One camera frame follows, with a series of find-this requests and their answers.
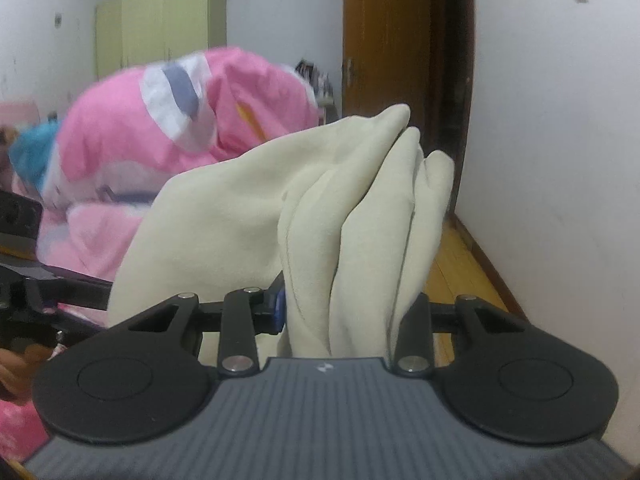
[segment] gray stripe on blanket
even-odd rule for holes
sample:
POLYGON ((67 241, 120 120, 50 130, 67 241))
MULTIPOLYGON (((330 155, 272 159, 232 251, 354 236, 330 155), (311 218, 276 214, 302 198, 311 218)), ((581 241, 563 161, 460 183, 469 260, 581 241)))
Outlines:
POLYGON ((189 116, 192 120, 196 120, 198 109, 200 108, 200 99, 193 88, 193 82, 187 71, 177 63, 169 63, 162 68, 164 75, 171 86, 171 92, 174 95, 175 104, 180 111, 189 116))

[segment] pink headboard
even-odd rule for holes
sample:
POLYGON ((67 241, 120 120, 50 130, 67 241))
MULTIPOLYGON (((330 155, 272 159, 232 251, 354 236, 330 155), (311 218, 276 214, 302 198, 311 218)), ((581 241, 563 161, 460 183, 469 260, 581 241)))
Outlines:
POLYGON ((0 102, 0 124, 26 125, 38 124, 40 113, 38 105, 34 101, 13 103, 0 102))

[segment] brown door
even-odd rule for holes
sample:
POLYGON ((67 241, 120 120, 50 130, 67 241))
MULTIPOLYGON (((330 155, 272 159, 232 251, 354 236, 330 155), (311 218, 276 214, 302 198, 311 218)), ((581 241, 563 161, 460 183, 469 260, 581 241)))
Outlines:
POLYGON ((430 0, 344 0, 344 115, 407 103, 424 132, 430 0))

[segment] wooden floor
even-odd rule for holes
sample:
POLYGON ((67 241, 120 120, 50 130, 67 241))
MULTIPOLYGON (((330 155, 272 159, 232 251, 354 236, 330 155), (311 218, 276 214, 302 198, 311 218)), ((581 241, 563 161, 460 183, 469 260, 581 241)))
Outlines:
MULTIPOLYGON (((448 222, 443 226, 440 249, 424 291, 436 303, 453 303, 460 294, 472 294, 507 310, 458 231, 448 222)), ((437 366, 449 364, 453 360, 450 335, 436 334, 434 350, 437 366)))

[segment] white logo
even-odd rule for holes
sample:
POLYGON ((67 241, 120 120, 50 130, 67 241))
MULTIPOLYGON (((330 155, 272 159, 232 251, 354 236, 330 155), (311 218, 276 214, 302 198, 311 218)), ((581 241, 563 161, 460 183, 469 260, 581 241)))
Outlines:
POLYGON ((323 374, 327 373, 329 370, 333 370, 334 366, 331 363, 322 363, 316 367, 316 370, 322 372, 323 374))

